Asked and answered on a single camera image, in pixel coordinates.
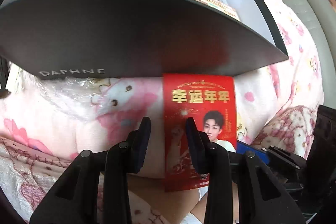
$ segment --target cartoon print bedding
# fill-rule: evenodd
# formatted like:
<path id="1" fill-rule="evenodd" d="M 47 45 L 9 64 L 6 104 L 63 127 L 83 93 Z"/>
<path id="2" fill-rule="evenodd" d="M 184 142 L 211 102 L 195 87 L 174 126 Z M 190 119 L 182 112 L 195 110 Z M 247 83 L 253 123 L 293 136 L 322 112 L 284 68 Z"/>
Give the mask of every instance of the cartoon print bedding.
<path id="1" fill-rule="evenodd" d="M 324 99 L 318 53 L 289 7 L 281 0 L 264 1 L 289 60 L 235 77 L 237 138 L 307 157 Z M 78 152 L 109 149 L 143 116 L 151 118 L 152 134 L 140 175 L 163 177 L 161 78 L 40 82 L 22 76 L 25 90 L 0 100 L 0 186 L 25 220 Z"/>

